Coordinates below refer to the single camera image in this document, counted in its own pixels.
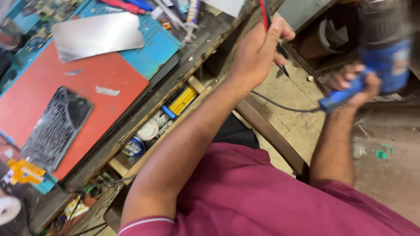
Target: blue mat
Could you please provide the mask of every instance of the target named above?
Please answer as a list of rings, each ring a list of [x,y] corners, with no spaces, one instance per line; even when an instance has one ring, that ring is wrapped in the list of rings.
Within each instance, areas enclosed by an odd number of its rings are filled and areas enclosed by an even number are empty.
[[[107,4],[96,0],[86,0],[74,14],[80,18],[85,18],[115,13],[108,11],[105,8],[107,6]],[[139,20],[139,30],[143,34],[144,47],[122,51],[120,54],[142,76],[150,80],[159,68],[179,49],[181,42],[149,15],[139,15]]]

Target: aluminum foil sheet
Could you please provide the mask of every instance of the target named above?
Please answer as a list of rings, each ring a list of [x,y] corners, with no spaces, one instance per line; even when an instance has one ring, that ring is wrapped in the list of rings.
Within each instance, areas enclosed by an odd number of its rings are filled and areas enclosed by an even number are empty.
[[[129,12],[92,16],[52,26],[58,59],[65,63],[144,46],[139,17]]]

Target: blue heat gun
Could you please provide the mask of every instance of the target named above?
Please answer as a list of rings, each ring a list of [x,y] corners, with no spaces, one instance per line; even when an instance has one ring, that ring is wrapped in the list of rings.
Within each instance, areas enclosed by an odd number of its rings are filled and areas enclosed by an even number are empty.
[[[407,84],[412,47],[405,22],[407,7],[400,0],[366,0],[360,3],[362,63],[366,69],[350,82],[350,88],[332,91],[319,100],[321,110],[330,113],[353,95],[363,91],[365,76],[376,72],[381,95],[399,91]]]

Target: black wire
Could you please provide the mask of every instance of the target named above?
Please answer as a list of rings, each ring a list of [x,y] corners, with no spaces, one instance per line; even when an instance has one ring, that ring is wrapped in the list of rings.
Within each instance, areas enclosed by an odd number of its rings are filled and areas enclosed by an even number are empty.
[[[310,113],[314,113],[314,112],[318,112],[318,111],[320,111],[320,110],[321,110],[321,108],[314,108],[314,109],[309,109],[309,110],[299,110],[299,109],[287,108],[287,107],[285,107],[285,106],[282,106],[282,105],[280,105],[280,104],[278,104],[278,103],[274,102],[273,100],[270,100],[269,98],[265,97],[264,95],[257,93],[257,92],[256,92],[256,91],[254,91],[254,90],[252,90],[252,91],[251,91],[251,93],[256,94],[256,95],[258,95],[258,96],[262,97],[263,99],[265,99],[265,100],[267,100],[267,101],[269,101],[269,102],[273,103],[274,105],[276,105],[276,106],[278,106],[278,107],[281,107],[281,108],[283,108],[283,109],[290,110],[290,111],[296,111],[296,112],[310,112]]]
[[[67,226],[70,224],[71,217],[76,212],[76,209],[79,206],[79,204],[81,202],[81,199],[82,199],[82,197],[79,195],[79,201],[77,201],[76,206],[74,207],[73,211],[71,212],[70,217],[68,218],[68,221],[67,221],[66,225],[64,226],[63,233],[66,231]]]
[[[118,180],[115,180],[115,181],[109,181],[109,182],[105,182],[105,183],[100,183],[100,184],[86,185],[84,187],[76,188],[74,191],[79,192],[79,191],[88,190],[88,189],[94,188],[94,187],[105,186],[105,185],[108,185],[108,184],[118,184],[118,183],[121,183],[121,182],[130,180],[130,179],[134,179],[134,178],[136,178],[136,176],[137,175],[130,176],[130,177],[127,177],[127,178],[118,179]]]
[[[104,229],[106,229],[106,227],[108,227],[108,224],[104,225],[104,227],[102,229],[100,229],[98,232],[96,232],[93,236],[97,236],[100,232],[102,232]]]
[[[80,232],[80,233],[78,233],[78,234],[74,234],[74,235],[72,235],[72,236],[80,236],[80,235],[82,235],[82,234],[85,234],[85,233],[87,233],[87,232],[90,232],[90,231],[92,231],[92,230],[94,230],[94,229],[97,229],[97,228],[99,228],[99,227],[101,227],[101,226],[107,226],[108,224],[107,223],[102,223],[102,224],[100,224],[100,225],[98,225],[98,226],[95,226],[95,227],[92,227],[92,228],[90,228],[90,229],[87,229],[87,230],[85,230],[85,231],[82,231],[82,232]]]

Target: heat gun cable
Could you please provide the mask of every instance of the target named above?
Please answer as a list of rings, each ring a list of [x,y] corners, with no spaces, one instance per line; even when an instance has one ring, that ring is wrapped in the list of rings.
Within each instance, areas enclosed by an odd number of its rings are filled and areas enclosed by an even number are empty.
[[[315,112],[318,112],[318,111],[320,111],[320,110],[321,110],[321,108],[313,108],[313,109],[309,109],[309,110],[299,110],[299,109],[288,108],[288,107],[282,106],[282,105],[280,105],[280,104],[278,104],[278,103],[274,102],[273,100],[271,100],[271,99],[269,99],[269,98],[265,97],[265,96],[264,96],[264,95],[262,95],[262,94],[257,93],[257,92],[256,92],[256,91],[254,91],[254,90],[252,90],[252,91],[251,91],[251,93],[256,94],[256,95],[258,95],[258,96],[262,97],[263,99],[265,99],[266,101],[271,102],[272,104],[274,104],[274,105],[276,105],[276,106],[278,106],[278,107],[280,107],[280,108],[283,108],[283,109],[289,110],[289,111],[315,113]]]

